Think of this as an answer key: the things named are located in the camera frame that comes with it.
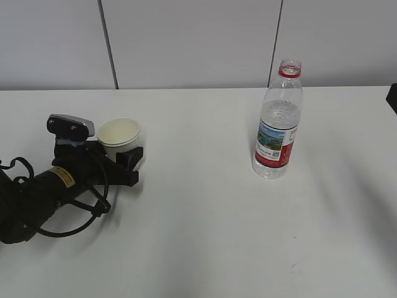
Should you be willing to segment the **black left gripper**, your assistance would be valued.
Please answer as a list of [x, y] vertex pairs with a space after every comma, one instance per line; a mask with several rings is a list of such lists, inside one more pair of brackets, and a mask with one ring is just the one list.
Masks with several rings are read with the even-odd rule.
[[132, 187], [138, 183], [143, 147], [118, 152], [113, 162], [98, 141], [55, 140], [54, 155], [52, 165], [67, 170], [80, 183]]

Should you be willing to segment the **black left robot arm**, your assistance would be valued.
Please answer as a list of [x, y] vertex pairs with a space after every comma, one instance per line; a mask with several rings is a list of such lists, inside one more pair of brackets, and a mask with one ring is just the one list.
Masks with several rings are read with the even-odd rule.
[[[88, 228], [111, 210], [110, 186], [134, 186], [139, 181], [135, 166], [143, 147], [117, 153], [112, 161], [98, 141], [80, 146], [57, 144], [52, 167], [38, 175], [22, 157], [1, 167], [1, 242], [29, 241], [35, 234], [64, 238]], [[68, 232], [50, 232], [43, 224], [64, 205], [88, 211], [91, 218]]]

